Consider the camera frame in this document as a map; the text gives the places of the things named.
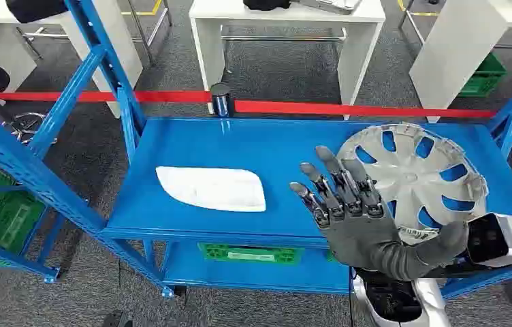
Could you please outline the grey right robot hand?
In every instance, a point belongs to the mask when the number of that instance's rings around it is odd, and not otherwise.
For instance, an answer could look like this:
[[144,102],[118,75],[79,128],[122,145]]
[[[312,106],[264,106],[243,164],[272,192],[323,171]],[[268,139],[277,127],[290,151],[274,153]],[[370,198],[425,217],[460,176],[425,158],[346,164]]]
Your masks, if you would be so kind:
[[430,240],[404,243],[387,203],[357,159],[339,160],[326,146],[317,146],[325,177],[311,163],[300,170],[315,186],[299,182],[290,189],[311,213],[334,257],[356,271],[377,271],[399,281],[412,281],[447,264],[466,248],[468,224],[454,221]]

